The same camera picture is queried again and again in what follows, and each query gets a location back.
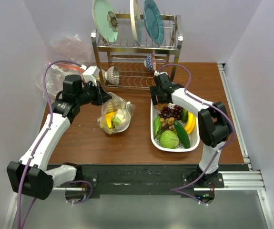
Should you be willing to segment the yellow banana bunch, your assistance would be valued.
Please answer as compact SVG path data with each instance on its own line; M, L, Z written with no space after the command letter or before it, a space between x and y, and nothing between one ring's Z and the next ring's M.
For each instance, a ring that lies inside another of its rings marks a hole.
M105 121L109 129L113 129L112 119L116 115L116 112L109 112L105 115Z

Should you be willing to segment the clear zip top bag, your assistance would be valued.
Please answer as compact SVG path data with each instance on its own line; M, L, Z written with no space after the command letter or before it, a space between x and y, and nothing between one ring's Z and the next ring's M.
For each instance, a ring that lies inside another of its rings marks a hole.
M103 104L97 124L109 135L124 132L131 123L135 106L112 92L108 95L111 99Z

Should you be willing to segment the toy cauliflower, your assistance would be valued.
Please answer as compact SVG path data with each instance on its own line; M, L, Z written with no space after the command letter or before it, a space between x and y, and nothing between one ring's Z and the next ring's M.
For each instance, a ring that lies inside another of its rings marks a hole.
M116 115L112 119L112 124L116 131L126 128L130 121L130 114L125 109L118 109Z

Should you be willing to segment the toy peach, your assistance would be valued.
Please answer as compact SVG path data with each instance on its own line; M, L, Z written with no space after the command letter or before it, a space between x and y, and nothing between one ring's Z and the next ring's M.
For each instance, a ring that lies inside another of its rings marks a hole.
M158 104L157 104L157 107L158 107L159 109L163 109L164 107L168 107L168 103L158 103Z

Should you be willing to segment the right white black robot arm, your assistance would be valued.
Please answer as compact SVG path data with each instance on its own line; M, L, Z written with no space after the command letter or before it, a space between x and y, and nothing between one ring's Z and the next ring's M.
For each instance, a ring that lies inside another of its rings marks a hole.
M203 142L201 161L197 167L198 175L180 190L194 184L208 187L213 183L213 177L218 173L219 158L230 135L235 137L235 128L223 103L206 101L187 90L186 87L175 84L167 73L155 72L155 85L150 87L152 104L173 103L191 112L198 120L199 137Z

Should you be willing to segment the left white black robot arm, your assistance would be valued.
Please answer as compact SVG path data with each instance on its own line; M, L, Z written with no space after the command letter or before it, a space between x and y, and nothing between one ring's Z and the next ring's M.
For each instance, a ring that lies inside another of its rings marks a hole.
M78 187L83 182L82 168L65 163L48 170L48 162L60 138L86 104L103 105L112 97L96 81L85 83L79 75L71 74L63 81L46 123L29 150L18 162L11 161L7 174L14 192L45 200L52 189L63 184Z

